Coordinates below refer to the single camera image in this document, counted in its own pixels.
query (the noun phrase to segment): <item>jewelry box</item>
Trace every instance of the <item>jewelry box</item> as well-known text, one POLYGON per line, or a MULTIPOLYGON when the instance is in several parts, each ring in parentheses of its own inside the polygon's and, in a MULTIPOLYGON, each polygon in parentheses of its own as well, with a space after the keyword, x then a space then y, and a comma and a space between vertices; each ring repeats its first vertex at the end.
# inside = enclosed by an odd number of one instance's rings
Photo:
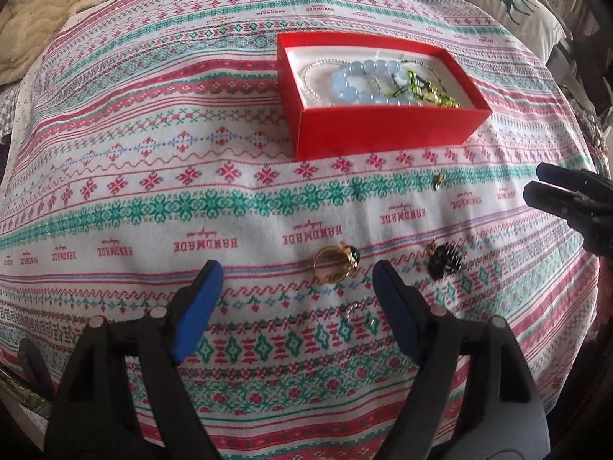
POLYGON ((460 145, 492 113, 445 49, 406 39, 281 33, 278 72, 298 161, 460 145))

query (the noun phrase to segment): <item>beige quilted blanket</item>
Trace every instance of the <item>beige quilted blanket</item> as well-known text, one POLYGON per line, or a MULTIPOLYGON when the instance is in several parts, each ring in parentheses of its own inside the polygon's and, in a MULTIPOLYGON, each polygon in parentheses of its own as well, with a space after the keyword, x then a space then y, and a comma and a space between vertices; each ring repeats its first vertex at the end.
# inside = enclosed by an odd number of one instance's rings
POLYGON ((21 79, 69 16, 106 0, 9 0, 0 12, 0 85, 21 79))

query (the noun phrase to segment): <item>bedsheet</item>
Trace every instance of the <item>bedsheet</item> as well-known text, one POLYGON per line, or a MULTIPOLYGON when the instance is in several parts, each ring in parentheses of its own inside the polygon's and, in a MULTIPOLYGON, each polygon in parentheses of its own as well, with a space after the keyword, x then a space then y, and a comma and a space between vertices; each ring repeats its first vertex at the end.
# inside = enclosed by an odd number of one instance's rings
MULTIPOLYGON (((223 295, 179 371, 224 457, 372 458, 415 376, 372 290, 388 259, 429 303, 507 318, 555 403, 593 319, 598 267, 522 189, 540 161, 593 166, 550 73, 478 8, 114 0, 65 28, 25 81, 1 188, 7 364, 27 336, 59 381, 88 317, 142 316, 217 259, 223 295), (276 36, 309 30, 443 46, 493 115, 462 146, 297 163, 276 36), (433 239, 462 247, 464 270, 432 281, 433 239), (340 240, 360 249, 359 271, 322 286, 311 258, 340 240)), ((160 441, 138 362, 128 366, 142 430, 160 441)), ((462 359, 438 440, 466 375, 462 359)))

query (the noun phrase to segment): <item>plaid fabric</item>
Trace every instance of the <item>plaid fabric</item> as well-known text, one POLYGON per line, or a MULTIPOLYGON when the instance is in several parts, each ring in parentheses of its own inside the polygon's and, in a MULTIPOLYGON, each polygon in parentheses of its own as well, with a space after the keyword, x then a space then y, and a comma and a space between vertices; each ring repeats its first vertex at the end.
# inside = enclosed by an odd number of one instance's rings
POLYGON ((2 139, 13 131, 13 119, 17 107, 17 94, 19 82, 12 82, 0 86, 0 143, 2 139))

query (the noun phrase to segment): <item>green beaded necklace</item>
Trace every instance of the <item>green beaded necklace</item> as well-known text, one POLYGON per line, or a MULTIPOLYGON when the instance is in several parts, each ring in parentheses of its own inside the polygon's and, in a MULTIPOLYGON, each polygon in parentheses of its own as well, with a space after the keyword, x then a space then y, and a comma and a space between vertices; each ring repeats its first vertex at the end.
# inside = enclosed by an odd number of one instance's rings
MULTIPOLYGON (((400 63, 409 64, 411 62, 401 61, 400 63)), ((431 67, 427 64, 421 64, 419 62, 418 64, 427 67, 432 71, 431 67)), ((393 83, 398 89, 393 94, 391 94, 391 97, 398 97, 403 95, 404 93, 411 92, 418 99, 423 100, 424 102, 429 102, 431 104, 438 105, 439 107, 447 107, 454 109, 460 108, 460 104, 458 104, 456 99, 447 93, 438 75, 434 71, 432 71, 432 73, 436 76, 436 79, 440 83, 440 88, 437 88, 432 84, 431 81, 422 78, 416 72, 409 68, 401 69, 399 73, 392 75, 393 83), (406 84, 400 85, 398 79, 406 80, 406 84)))

